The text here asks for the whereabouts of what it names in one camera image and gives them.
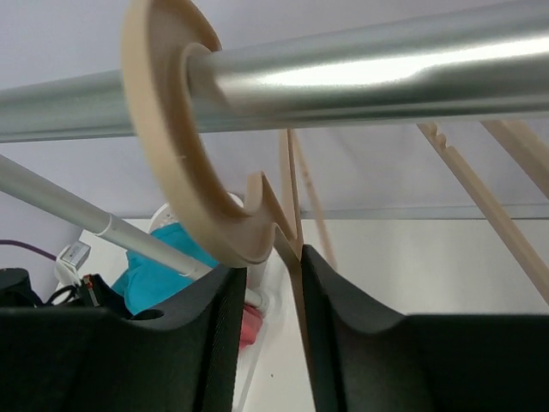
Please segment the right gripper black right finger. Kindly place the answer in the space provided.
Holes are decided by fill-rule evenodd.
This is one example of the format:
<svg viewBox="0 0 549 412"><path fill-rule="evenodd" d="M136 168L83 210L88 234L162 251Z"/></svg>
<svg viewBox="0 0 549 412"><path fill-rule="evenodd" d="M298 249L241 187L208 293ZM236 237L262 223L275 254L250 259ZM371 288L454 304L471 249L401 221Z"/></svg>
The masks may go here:
<svg viewBox="0 0 549 412"><path fill-rule="evenodd" d="M545 411L548 318L404 315L302 250L319 411Z"/></svg>

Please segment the teal t shirt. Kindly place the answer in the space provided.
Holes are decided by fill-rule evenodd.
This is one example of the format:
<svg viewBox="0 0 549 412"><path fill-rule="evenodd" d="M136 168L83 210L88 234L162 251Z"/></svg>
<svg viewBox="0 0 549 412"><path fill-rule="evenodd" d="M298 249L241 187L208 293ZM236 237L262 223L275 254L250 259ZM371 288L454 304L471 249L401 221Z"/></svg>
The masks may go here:
<svg viewBox="0 0 549 412"><path fill-rule="evenodd" d="M209 268L218 264L177 222L157 228L151 235ZM181 276L176 270L133 251L127 251L126 257L128 268L114 282L112 289L124 298L132 315L158 305L193 282L188 276Z"/></svg>

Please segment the pink t shirt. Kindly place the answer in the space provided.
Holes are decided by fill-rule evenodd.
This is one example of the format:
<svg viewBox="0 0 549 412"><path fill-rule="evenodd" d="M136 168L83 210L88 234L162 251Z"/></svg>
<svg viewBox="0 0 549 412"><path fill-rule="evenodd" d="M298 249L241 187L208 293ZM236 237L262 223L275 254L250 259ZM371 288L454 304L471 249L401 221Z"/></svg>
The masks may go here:
<svg viewBox="0 0 549 412"><path fill-rule="evenodd" d="M263 315L255 307L245 304L240 328L239 351L255 343L262 323Z"/></svg>

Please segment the beige plastic hanger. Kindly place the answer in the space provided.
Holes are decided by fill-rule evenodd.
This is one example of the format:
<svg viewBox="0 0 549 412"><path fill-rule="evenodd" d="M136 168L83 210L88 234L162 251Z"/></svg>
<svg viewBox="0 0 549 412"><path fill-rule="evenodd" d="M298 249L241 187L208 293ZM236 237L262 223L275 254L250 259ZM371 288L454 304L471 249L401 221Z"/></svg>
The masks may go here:
<svg viewBox="0 0 549 412"><path fill-rule="evenodd" d="M288 268L308 372L294 127L415 120L542 296L548 269L459 153L437 118L548 110L548 4L502 3L233 51L190 1L134 1L122 34L124 95L134 132L180 221L234 268L276 250ZM252 174L244 204L219 181L205 131L281 131L277 199Z"/></svg>
<svg viewBox="0 0 549 412"><path fill-rule="evenodd" d="M548 147L522 121L486 120L481 125L548 197Z"/></svg>

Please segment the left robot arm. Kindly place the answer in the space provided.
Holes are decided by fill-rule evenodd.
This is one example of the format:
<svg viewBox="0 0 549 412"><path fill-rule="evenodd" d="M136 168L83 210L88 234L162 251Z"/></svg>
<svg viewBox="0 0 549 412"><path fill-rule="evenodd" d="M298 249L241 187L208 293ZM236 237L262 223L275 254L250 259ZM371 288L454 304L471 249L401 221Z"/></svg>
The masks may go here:
<svg viewBox="0 0 549 412"><path fill-rule="evenodd" d="M22 268L1 269L1 307L89 307L105 308L121 318L132 314L124 298L112 290L100 275L86 275L80 285L69 285L55 291L43 301L31 287L30 276Z"/></svg>

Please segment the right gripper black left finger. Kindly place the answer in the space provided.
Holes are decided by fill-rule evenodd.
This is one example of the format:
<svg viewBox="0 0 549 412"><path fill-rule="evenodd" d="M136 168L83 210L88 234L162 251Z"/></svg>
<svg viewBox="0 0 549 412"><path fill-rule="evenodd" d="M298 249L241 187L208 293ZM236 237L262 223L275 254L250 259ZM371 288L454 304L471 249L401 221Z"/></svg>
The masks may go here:
<svg viewBox="0 0 549 412"><path fill-rule="evenodd" d="M104 307L1 310L4 411L228 411L245 272L216 267L133 318Z"/></svg>

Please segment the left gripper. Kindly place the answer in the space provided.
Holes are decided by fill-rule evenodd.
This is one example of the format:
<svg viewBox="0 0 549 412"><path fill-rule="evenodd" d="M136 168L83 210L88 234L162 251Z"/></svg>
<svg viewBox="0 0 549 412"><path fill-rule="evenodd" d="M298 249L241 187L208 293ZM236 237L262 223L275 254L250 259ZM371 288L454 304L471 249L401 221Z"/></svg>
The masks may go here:
<svg viewBox="0 0 549 412"><path fill-rule="evenodd" d="M45 306L105 308L120 318L129 316L124 298L108 286L99 274L85 275L79 285L60 288L46 301Z"/></svg>

